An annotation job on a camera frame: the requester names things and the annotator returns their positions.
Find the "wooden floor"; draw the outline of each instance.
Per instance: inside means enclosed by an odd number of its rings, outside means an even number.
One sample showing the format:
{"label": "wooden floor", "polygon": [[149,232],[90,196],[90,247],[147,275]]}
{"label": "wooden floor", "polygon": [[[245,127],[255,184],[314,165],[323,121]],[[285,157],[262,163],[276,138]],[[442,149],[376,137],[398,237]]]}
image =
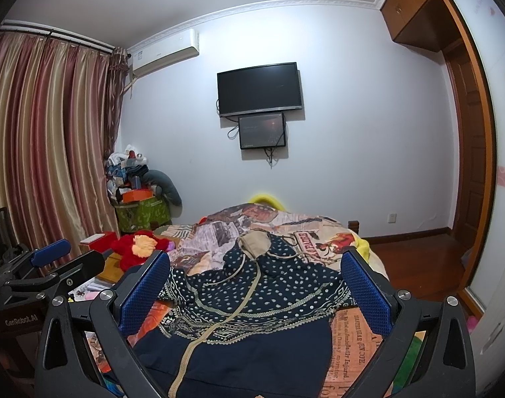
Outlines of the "wooden floor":
{"label": "wooden floor", "polygon": [[464,273],[464,248],[442,234],[402,242],[372,244],[395,289],[407,289],[419,299],[443,301],[456,294]]}

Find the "small monitor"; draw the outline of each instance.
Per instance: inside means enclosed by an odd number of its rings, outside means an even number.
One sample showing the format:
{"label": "small monitor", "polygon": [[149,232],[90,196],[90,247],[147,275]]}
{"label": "small monitor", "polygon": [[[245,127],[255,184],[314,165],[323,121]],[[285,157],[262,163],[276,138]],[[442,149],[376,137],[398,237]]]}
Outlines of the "small monitor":
{"label": "small monitor", "polygon": [[296,62],[218,73],[217,92],[221,117],[302,109]]}
{"label": "small monitor", "polygon": [[275,148],[285,146],[285,118],[281,112],[241,116],[240,148]]}

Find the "metal screw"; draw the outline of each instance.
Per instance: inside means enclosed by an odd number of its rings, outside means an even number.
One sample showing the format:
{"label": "metal screw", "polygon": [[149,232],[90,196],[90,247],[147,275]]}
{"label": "metal screw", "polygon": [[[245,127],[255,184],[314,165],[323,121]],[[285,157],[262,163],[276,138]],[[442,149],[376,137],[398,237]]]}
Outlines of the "metal screw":
{"label": "metal screw", "polygon": [[459,304],[459,301],[454,296],[448,296],[446,298],[446,302],[450,304],[452,307],[456,307]]}
{"label": "metal screw", "polygon": [[113,292],[112,290],[104,290],[103,292],[100,293],[100,299],[102,301],[106,301],[112,298]]}
{"label": "metal screw", "polygon": [[59,305],[61,305],[63,302],[65,301],[65,298],[62,297],[62,296],[56,296],[53,301],[52,301],[52,304],[54,307],[58,307]]}
{"label": "metal screw", "polygon": [[405,289],[399,290],[398,297],[404,301],[408,301],[411,299],[411,292]]}

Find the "curtain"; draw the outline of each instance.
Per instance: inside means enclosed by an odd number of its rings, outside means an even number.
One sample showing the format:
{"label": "curtain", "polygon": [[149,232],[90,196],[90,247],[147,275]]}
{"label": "curtain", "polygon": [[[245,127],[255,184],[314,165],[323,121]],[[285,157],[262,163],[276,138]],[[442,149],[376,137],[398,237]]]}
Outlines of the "curtain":
{"label": "curtain", "polygon": [[75,257],[88,235],[118,231],[102,161],[110,62],[57,39],[0,33],[0,207],[19,242],[64,237]]}
{"label": "curtain", "polygon": [[108,66],[107,93],[105,97],[105,125],[103,127],[103,162],[114,152],[114,145],[118,138],[120,127],[121,99],[125,78],[129,66],[127,65],[127,51],[123,48],[116,48]]}

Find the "navy blue dress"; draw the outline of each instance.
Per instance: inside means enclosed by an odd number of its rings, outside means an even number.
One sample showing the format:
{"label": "navy blue dress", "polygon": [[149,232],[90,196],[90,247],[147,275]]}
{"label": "navy blue dress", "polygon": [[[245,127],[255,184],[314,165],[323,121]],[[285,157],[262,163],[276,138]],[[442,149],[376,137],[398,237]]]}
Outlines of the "navy blue dress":
{"label": "navy blue dress", "polygon": [[268,253],[256,259],[236,243],[222,270],[187,276],[172,268],[159,299],[176,306],[134,348],[165,391],[179,375],[177,398],[319,396],[331,359],[330,321],[355,301],[339,272],[269,237]]}

